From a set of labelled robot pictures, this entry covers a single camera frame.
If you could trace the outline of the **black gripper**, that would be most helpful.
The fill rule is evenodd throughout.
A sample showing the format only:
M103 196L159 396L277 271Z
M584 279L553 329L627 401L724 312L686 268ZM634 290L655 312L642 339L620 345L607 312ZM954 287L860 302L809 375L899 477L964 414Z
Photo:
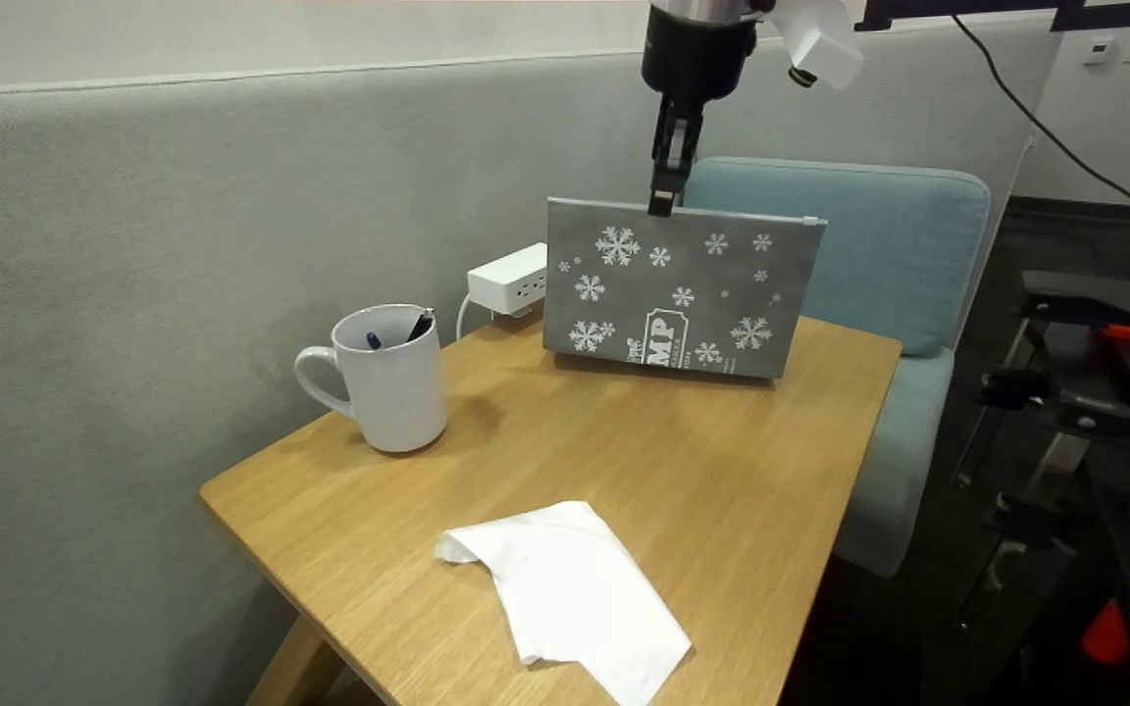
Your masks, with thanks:
M658 91L652 137L647 214L669 214L692 179L701 108L724 96L757 45L762 0L652 0L642 36L642 83Z

